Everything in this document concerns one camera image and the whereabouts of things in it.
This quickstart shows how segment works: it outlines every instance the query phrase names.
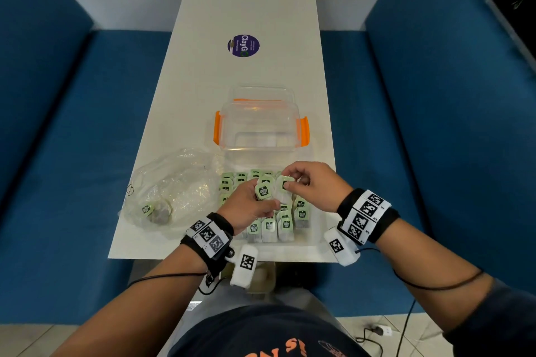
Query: dark t-shirt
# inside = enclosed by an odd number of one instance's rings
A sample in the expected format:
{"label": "dark t-shirt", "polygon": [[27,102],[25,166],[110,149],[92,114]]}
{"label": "dark t-shirt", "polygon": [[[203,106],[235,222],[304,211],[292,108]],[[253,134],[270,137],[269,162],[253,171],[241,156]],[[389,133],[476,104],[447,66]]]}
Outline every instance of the dark t-shirt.
{"label": "dark t-shirt", "polygon": [[[534,355],[536,297],[496,281],[472,315],[445,338],[454,346],[457,357]],[[336,327],[301,309],[283,305],[245,306],[205,319],[185,333],[168,355],[368,356]]]}

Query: person's left hand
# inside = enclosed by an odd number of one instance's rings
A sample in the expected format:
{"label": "person's left hand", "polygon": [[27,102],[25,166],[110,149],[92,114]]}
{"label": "person's left hand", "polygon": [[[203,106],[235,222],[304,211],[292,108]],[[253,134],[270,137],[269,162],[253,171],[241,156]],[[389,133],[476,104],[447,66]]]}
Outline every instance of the person's left hand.
{"label": "person's left hand", "polygon": [[273,211],[281,204],[277,199],[258,201],[255,195],[257,178],[243,182],[218,209],[218,214],[231,223],[235,236],[246,229],[258,217],[273,217]]}

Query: purple sticker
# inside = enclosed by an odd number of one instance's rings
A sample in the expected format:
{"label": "purple sticker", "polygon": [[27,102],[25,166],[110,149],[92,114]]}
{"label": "purple sticker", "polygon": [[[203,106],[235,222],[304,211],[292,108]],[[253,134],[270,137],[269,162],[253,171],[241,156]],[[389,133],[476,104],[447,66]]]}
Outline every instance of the purple sticker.
{"label": "purple sticker", "polygon": [[227,49],[234,56],[252,56],[259,50],[259,40],[253,37],[253,35],[236,35],[227,43]]}

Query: gray pants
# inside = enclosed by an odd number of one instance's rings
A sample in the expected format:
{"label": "gray pants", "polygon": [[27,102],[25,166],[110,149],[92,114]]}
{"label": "gray pants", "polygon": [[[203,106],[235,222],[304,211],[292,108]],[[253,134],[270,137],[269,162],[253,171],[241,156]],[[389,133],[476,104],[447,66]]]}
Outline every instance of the gray pants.
{"label": "gray pants", "polygon": [[158,354],[158,357],[165,357],[171,347],[177,343],[184,333],[202,320],[232,309],[240,308],[242,306],[259,304],[287,305],[302,309],[318,316],[319,318],[341,330],[343,333],[347,334],[343,326],[326,309],[324,304],[322,304],[312,293],[303,288],[283,288],[277,292],[267,295],[266,299],[258,300],[254,299],[250,294],[248,294],[244,288],[239,286],[230,286],[229,281],[224,281],[211,295],[206,296],[203,299],[203,302],[201,302],[201,304],[199,304],[194,310],[184,314],[183,319],[173,331],[169,340],[166,342],[166,345]]}

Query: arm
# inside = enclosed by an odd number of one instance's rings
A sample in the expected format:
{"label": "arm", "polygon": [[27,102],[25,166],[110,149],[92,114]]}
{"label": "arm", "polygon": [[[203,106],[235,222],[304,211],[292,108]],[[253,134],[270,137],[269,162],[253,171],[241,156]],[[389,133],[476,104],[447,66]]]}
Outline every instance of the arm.
{"label": "arm", "polygon": [[[270,217],[278,201],[257,202],[255,184],[241,184],[218,210],[242,232],[257,217]],[[186,245],[179,245],[146,275],[205,273],[204,261]],[[63,356],[156,356],[167,341],[203,277],[169,277],[141,281],[77,329],[53,354]]]}
{"label": "arm", "polygon": [[[352,187],[327,164],[298,161],[283,171],[299,182],[285,188],[326,212],[337,212]],[[376,242],[404,279],[421,286],[449,286],[471,278],[479,270],[402,219],[396,220]],[[444,331],[459,326],[486,298],[493,284],[487,274],[451,291],[408,289]]]}

